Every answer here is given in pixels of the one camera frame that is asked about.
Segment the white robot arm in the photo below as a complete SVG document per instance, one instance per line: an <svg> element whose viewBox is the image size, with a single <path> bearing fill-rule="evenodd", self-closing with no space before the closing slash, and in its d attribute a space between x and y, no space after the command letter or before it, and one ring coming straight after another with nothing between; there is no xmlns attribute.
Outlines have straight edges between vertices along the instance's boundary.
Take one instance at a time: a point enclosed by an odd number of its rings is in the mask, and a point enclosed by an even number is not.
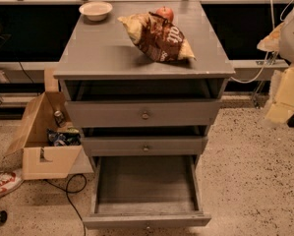
<svg viewBox="0 0 294 236"><path fill-rule="evenodd" d="M294 9L258 43L257 48L261 51L278 52L283 59L294 63Z"/></svg>

